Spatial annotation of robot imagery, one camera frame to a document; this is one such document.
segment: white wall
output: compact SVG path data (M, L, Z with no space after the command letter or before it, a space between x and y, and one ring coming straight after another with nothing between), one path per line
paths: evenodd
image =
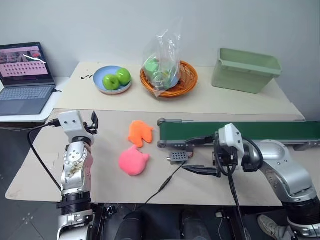
M140 64L181 16L183 60L213 66L220 47L273 55L283 91L320 120L319 15L319 0L1 0L0 45L39 41L53 74L70 76L79 61Z

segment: clear plastic bag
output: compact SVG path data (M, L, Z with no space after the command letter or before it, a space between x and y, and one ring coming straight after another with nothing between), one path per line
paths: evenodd
M179 81L180 39L182 19L175 19L170 28L157 34L145 47L142 69L158 97Z

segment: black cable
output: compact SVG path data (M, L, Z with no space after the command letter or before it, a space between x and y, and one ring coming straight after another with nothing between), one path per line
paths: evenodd
M153 199L153 198L154 198L155 196L157 196L163 189L165 189L165 187L166 187L166 186L168 185L168 183L171 181L172 177L176 174L176 172L178 172L179 169L182 168L182 166L183 166L185 163L186 163L186 162L184 161L184 162L164 181L164 183L161 185L161 187L159 188L159 190L158 190L155 194L153 194L151 197L149 197L149 199L148 199L145 203L143 203L141 206L137 207L136 210L130 212L129 214L134 213L135 211L143 208L145 205L148 204L148 202L149 202L151 199Z
M242 216L242 213L241 213L241 209L240 209L239 199L238 199L238 196L237 196L237 191L236 191L236 187L235 187L234 178L232 177L232 175L228 176L228 180L229 180L230 190L231 190L231 193L232 193L235 205L236 205L236 209L237 209L237 212L238 212L238 215L239 215L239 218L240 218L241 227L243 229L243 233L244 233L245 239L247 239L247 237L249 235L249 232L245 227L245 222L244 222L244 219L243 219L243 216Z
M234 174L235 170L236 170L236 164L233 164L232 165L232 168L231 168L231 171L229 172L226 172L226 170L224 169L224 167L222 166L221 164L221 161L220 161L220 158L218 156L218 142L219 142L219 137L216 136L215 137L215 140L214 140L214 147L213 147L213 150L214 150L214 158L215 158L215 162L217 163L217 167L218 169L221 171L221 173L225 176L231 176L232 174Z
M254 141L252 141L250 138L246 138L244 136L242 136L242 139L246 140L248 143L250 143L254 148L255 150L258 152L258 155L259 155L259 165L258 165L258 169L260 169L262 167L262 165L264 164L264 156L260 150L260 148L258 147L257 144L255 144Z
M42 167L44 168L44 170L46 171L46 173L50 176L50 178L52 179L52 181L54 182L54 184L57 186L57 188L59 189L59 191L61 191L61 187L59 185L59 183L56 181L55 177L51 174L51 172L49 171L49 169L46 167L46 165L44 164L44 162L42 161L42 159L40 158L39 154L37 153L32 141L31 141L31 133L38 130L38 129L42 129L45 128L47 126L51 126L52 124L44 124L41 126L37 126L35 128L32 128L27 135L27 139L28 139L28 143L32 149L32 151L34 152L34 155L36 156L36 158L39 160L39 162L41 163Z
M62 93L62 91L61 91L61 90L58 90L58 89L52 89L52 92L53 92L53 93L56 93L56 92Z

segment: person's foot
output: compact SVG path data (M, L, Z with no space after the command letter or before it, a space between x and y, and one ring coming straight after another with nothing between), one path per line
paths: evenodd
M260 215L257 218L259 227L261 230L267 234L268 236L272 237L275 240L280 239L279 237L279 230L283 228L279 226L273 221L271 218L267 217L266 215Z

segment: green conveyor belt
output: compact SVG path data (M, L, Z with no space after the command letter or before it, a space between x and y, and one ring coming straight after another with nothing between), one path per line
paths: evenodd
M229 122L163 122L160 140L187 140L208 136ZM233 122L244 137L253 140L320 140L320 122Z

